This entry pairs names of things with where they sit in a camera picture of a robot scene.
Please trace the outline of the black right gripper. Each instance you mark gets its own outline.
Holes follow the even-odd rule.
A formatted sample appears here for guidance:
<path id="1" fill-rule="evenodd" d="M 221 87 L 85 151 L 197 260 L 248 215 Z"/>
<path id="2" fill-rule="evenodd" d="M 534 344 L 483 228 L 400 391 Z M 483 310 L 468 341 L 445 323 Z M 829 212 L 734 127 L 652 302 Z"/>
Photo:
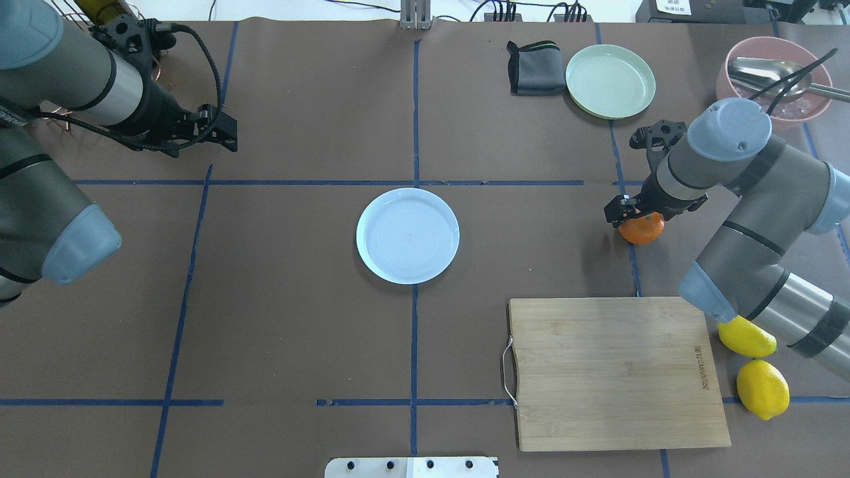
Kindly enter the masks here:
<path id="1" fill-rule="evenodd" d="M 684 212 L 699 209 L 708 199 L 707 191 L 708 188 L 695 188 L 673 177 L 650 176 L 637 196 L 614 197 L 604 207 L 605 220 L 613 228 L 653 212 L 662 215 L 663 220 L 671 220 Z"/>

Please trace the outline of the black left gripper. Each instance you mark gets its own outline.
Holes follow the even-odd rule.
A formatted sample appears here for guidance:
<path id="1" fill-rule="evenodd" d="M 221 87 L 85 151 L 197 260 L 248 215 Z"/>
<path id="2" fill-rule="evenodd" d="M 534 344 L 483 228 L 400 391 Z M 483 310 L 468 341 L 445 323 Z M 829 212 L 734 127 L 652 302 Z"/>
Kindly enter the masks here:
<path id="1" fill-rule="evenodd" d="M 199 142 L 238 151 L 236 119 L 216 105 L 201 105 L 197 114 L 192 114 L 158 84 L 143 84 L 139 105 L 126 121 L 126 136 L 126 146 L 132 151 L 148 149 L 172 158 L 179 157 L 180 149 Z"/>

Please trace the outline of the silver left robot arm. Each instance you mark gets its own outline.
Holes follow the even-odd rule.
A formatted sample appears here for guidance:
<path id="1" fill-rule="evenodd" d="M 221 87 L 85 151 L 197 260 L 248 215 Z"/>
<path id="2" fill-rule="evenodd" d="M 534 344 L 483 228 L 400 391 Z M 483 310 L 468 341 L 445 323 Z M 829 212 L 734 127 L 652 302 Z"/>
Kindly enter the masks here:
<path id="1" fill-rule="evenodd" d="M 122 247 L 122 237 L 51 155 L 57 123 L 131 151 L 177 158 L 201 143 L 238 149 L 224 112 L 224 82 L 199 33 L 143 18 L 124 1 L 76 1 L 81 19 L 46 1 L 2 2 L 2 306 L 47 279 L 67 285 Z M 180 106 L 155 78 L 176 34 L 193 37 L 209 64 L 216 100 Z"/>

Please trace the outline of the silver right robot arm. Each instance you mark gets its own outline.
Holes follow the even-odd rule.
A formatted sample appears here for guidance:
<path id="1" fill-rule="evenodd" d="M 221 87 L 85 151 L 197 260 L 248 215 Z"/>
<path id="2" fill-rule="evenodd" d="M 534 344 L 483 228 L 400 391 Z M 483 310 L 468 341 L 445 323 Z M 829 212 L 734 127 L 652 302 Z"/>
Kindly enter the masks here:
<path id="1" fill-rule="evenodd" d="M 707 317 L 742 317 L 799 356 L 848 379 L 848 302 L 784 269 L 804 233 L 823 235 L 848 216 L 848 176 L 773 134 L 752 100 L 717 100 L 689 126 L 659 121 L 634 133 L 650 173 L 634 197 L 605 207 L 608 223 L 695 211 L 716 185 L 738 202 L 678 285 Z"/>

